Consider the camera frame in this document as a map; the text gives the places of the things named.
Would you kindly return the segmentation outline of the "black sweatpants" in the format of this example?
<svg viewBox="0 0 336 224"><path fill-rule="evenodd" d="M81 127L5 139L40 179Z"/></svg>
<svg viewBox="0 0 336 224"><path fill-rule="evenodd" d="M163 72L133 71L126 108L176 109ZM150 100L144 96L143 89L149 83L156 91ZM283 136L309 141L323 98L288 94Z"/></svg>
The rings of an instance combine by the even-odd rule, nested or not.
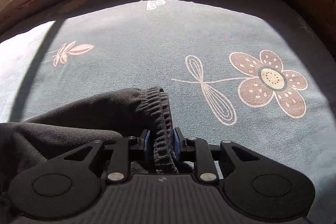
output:
<svg viewBox="0 0 336 224"><path fill-rule="evenodd" d="M173 122L163 88L122 89L56 108L23 122L1 124L1 194L22 171L93 140L114 142L150 130L158 173L178 173Z"/></svg>

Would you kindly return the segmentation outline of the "grey patterned bed sheet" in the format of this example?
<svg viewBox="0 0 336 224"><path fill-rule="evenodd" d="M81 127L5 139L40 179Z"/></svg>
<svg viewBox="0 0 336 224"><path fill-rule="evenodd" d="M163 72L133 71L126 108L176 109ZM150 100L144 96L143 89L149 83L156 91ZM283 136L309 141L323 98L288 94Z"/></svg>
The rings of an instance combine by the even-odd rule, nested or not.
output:
<svg viewBox="0 0 336 224"><path fill-rule="evenodd" d="M335 223L335 53L281 0L64 0L1 36L1 121L160 86L173 124L307 175Z"/></svg>

